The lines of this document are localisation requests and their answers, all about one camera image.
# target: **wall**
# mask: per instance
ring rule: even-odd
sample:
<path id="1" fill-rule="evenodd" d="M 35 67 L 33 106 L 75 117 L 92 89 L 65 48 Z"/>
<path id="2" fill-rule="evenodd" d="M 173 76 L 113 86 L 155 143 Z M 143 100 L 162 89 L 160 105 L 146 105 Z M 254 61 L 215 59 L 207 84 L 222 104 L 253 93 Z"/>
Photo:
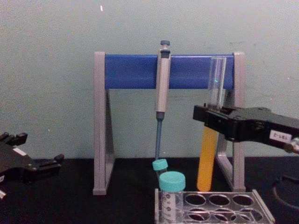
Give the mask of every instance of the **wall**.
<path id="1" fill-rule="evenodd" d="M 298 117 L 299 4 L 260 0 L 0 1 L 0 132 L 27 132 L 34 158 L 93 157 L 93 53 L 244 51 L 246 106 Z M 111 91 L 115 153 L 153 157 L 154 90 Z M 164 156 L 198 156 L 202 124 L 192 120 L 205 90 L 170 91 Z M 286 155 L 256 143 L 246 155 Z"/>

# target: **micropipette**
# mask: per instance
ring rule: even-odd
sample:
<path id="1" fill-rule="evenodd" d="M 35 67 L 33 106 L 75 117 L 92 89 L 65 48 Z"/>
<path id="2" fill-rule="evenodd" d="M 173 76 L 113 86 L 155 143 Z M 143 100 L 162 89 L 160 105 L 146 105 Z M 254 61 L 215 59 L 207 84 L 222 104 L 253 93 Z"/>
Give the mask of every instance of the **micropipette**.
<path id="1" fill-rule="evenodd" d="M 226 57 L 212 57 L 208 80 L 208 108 L 219 110 L 221 107 L 225 67 Z M 204 127 L 197 178 L 199 191 L 209 191 L 211 189 L 217 138 L 218 132 L 209 127 Z"/>
<path id="2" fill-rule="evenodd" d="M 156 79 L 156 119 L 157 119 L 157 137 L 156 137 L 156 155 L 155 159 L 159 159 L 162 121 L 164 119 L 168 88 L 169 88 L 169 73 L 170 73 L 170 41 L 161 41 L 162 49 L 158 52 L 157 61 L 157 79 Z"/>

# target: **gray stand leg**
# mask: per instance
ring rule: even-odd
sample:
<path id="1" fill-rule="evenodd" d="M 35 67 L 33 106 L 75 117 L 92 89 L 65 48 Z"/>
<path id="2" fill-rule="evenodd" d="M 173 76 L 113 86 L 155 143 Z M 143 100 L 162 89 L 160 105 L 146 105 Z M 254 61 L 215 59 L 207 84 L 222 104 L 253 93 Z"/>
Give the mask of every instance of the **gray stand leg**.
<path id="1" fill-rule="evenodd" d="M 234 90 L 227 92 L 225 106 L 245 106 L 245 55 L 242 52 L 234 53 Z M 216 161 L 222 170 L 232 191 L 245 191 L 244 185 L 244 144 L 233 143 L 233 165 L 226 154 L 227 141 L 223 134 L 219 134 Z"/>
<path id="2" fill-rule="evenodd" d="M 105 195 L 114 164 L 109 92 L 105 90 L 105 53 L 94 53 L 94 188 Z"/>

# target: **test tube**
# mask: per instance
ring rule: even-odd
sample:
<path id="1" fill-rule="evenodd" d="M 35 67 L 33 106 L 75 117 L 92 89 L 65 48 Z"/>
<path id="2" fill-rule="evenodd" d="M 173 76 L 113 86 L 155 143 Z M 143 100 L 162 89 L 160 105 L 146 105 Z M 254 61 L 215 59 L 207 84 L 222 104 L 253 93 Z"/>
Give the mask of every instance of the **test tube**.
<path id="1" fill-rule="evenodd" d="M 208 80 L 207 107 L 209 109 L 219 110 L 221 107 L 225 67 L 226 57 L 212 57 Z M 209 191 L 211 189 L 217 139 L 218 132 L 204 126 L 197 178 L 199 191 Z"/>
<path id="2" fill-rule="evenodd" d="M 167 172 L 167 167 L 168 167 L 168 164 L 167 164 L 166 159 L 159 159 L 159 160 L 153 161 L 153 168 L 157 174 L 158 180 L 162 173 Z"/>
<path id="3" fill-rule="evenodd" d="M 160 175 L 159 187 L 164 223 L 183 223 L 183 190 L 185 186 L 185 176 L 180 172 L 169 171 Z"/>

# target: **pipette stand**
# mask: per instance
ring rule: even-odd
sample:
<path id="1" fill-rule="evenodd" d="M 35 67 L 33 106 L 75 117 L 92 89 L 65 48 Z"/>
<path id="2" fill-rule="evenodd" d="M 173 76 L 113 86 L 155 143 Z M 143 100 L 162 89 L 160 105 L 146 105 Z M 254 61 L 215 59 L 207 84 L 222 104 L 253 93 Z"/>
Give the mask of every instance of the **pipette stand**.
<path id="1" fill-rule="evenodd" d="M 244 107 L 244 53 L 232 55 L 172 55 L 170 89 L 206 89 L 211 57 L 227 57 L 224 105 Z M 157 55 L 94 53 L 94 195 L 105 195 L 114 165 L 109 89 L 155 89 Z M 232 191 L 244 192 L 244 147 L 233 143 L 233 163 L 227 141 L 218 137 L 216 160 Z"/>

